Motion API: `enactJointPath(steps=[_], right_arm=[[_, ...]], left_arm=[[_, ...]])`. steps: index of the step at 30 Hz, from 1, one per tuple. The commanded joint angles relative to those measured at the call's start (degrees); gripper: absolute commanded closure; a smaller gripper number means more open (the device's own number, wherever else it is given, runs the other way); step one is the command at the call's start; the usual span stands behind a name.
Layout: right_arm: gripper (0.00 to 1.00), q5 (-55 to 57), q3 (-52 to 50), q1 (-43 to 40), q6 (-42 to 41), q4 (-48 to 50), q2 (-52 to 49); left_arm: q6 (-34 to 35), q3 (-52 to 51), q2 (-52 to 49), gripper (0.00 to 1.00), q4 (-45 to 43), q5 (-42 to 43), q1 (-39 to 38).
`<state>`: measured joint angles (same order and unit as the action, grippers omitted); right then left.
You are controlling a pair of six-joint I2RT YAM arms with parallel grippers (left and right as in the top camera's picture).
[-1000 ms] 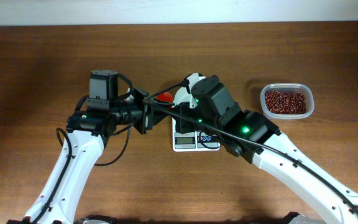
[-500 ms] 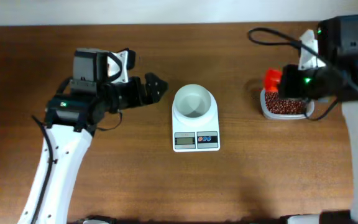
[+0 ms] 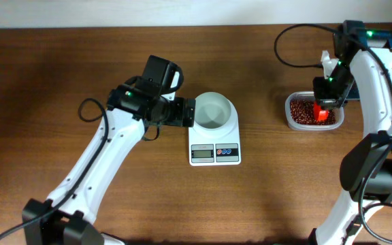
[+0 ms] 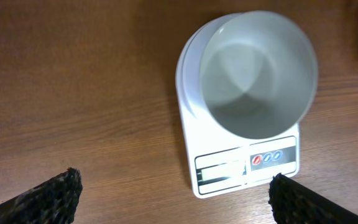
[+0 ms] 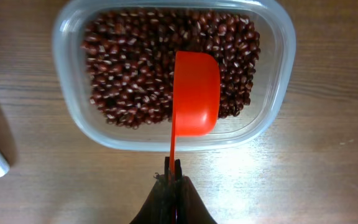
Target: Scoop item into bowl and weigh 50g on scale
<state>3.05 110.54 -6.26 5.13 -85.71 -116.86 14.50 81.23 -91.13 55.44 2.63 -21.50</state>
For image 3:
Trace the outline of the white bowl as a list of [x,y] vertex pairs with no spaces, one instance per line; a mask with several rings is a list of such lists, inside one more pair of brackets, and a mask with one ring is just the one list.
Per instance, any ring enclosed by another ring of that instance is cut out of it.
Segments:
[[216,92],[202,93],[195,99],[195,123],[205,129],[217,129],[231,116],[229,100]]

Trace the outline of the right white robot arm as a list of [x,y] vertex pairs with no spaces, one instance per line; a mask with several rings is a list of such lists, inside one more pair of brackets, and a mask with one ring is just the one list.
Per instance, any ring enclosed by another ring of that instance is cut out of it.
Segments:
[[314,97],[325,109],[341,108],[357,89],[363,139],[342,159],[342,192],[311,244],[352,244],[379,209],[392,208],[392,31],[368,29],[346,20],[333,34],[335,60],[323,58],[322,77],[313,80]]

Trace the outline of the red beans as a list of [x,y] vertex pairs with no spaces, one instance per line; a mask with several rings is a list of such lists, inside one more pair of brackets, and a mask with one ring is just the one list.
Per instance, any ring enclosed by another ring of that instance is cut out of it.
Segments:
[[301,125],[334,125],[336,123],[336,115],[333,110],[329,110],[329,117],[325,122],[315,121],[313,113],[314,102],[304,99],[292,100],[289,103],[292,119]]

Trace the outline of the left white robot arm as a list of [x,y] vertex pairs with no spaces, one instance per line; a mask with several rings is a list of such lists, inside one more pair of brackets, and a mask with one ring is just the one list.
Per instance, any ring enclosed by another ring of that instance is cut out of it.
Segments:
[[182,69],[149,56],[143,74],[111,90],[100,125],[67,177],[45,202],[30,200],[22,211],[28,244],[124,244],[94,227],[111,181],[149,127],[192,127],[195,100],[176,97]]

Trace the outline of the orange measuring scoop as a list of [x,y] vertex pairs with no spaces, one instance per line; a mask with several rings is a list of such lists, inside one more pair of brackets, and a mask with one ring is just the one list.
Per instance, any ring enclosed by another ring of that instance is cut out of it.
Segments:
[[317,123],[325,122],[329,117],[329,110],[324,110],[317,102],[314,102],[313,113]]

